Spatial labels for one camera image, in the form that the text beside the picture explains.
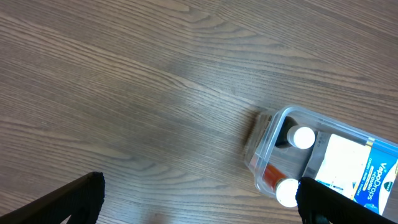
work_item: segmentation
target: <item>bottle cap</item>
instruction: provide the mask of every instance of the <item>bottle cap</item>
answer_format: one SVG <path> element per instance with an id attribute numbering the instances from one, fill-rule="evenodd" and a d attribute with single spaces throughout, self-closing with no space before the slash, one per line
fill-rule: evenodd
<path id="1" fill-rule="evenodd" d="M 297 206 L 296 193 L 299 188 L 299 182 L 296 179 L 284 179 L 276 186 L 276 199 L 278 202 L 288 208 Z"/>
<path id="2" fill-rule="evenodd" d="M 309 127 L 293 126 L 287 132 L 288 142 L 299 149 L 308 149 L 315 142 L 315 133 Z"/>

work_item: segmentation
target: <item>clear plastic container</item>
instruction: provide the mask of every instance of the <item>clear plastic container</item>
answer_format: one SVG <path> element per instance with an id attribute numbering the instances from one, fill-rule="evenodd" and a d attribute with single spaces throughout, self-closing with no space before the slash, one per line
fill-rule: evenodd
<path id="1" fill-rule="evenodd" d="M 257 189 L 270 197 L 275 197 L 275 192 L 263 179 L 268 163 L 270 162 L 288 178 L 298 180 L 303 176 L 312 155 L 312 148 L 297 149 L 288 147 L 279 149 L 274 146 L 284 119 L 287 116 L 296 120 L 299 125 L 313 129 L 316 133 L 321 131 L 337 134 L 364 145 L 369 142 L 377 142 L 383 145 L 381 150 L 384 152 L 395 157 L 398 155 L 398 145 L 393 142 L 299 106 L 287 106 L 274 112 L 265 111 L 257 117 L 256 124 L 247 141 L 244 150 L 244 162 L 254 175 Z"/>

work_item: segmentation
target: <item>wood grain surface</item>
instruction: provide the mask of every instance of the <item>wood grain surface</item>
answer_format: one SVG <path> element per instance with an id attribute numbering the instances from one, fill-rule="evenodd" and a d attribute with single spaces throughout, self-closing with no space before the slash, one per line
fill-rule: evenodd
<path id="1" fill-rule="evenodd" d="M 0 215 L 89 171 L 99 223 L 300 223 L 257 192 L 259 111 L 397 142 L 394 1 L 0 1 Z M 398 222 L 398 187 L 385 214 Z"/>

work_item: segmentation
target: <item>plastic lid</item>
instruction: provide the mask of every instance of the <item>plastic lid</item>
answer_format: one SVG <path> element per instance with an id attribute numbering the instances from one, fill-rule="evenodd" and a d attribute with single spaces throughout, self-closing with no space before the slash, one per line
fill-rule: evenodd
<path id="1" fill-rule="evenodd" d="M 276 187 L 276 199 L 278 202 L 288 208 L 296 207 L 296 193 L 299 188 L 299 182 L 296 179 L 285 179 Z"/>
<path id="2" fill-rule="evenodd" d="M 299 149 L 308 149 L 315 142 L 315 133 L 309 127 L 293 126 L 287 133 L 287 140 Z"/>

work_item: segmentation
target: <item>black object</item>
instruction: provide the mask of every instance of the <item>black object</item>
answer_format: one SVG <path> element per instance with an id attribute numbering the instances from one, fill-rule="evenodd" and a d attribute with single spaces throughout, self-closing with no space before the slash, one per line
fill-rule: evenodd
<path id="1" fill-rule="evenodd" d="M 284 149 L 287 147 L 292 146 L 289 141 L 287 140 L 287 132 L 292 128 L 293 126 L 298 125 L 298 123 L 291 118 L 290 116 L 287 116 L 284 120 L 284 123 L 282 124 L 282 127 L 280 128 L 278 137 L 275 142 L 275 147 L 278 147 L 280 149 Z"/>
<path id="2" fill-rule="evenodd" d="M 104 175 L 90 172 L 53 192 L 0 217 L 0 223 L 95 224 L 105 197 Z"/>
<path id="3" fill-rule="evenodd" d="M 312 178 L 298 182 L 296 200 L 303 224 L 394 224 Z"/>

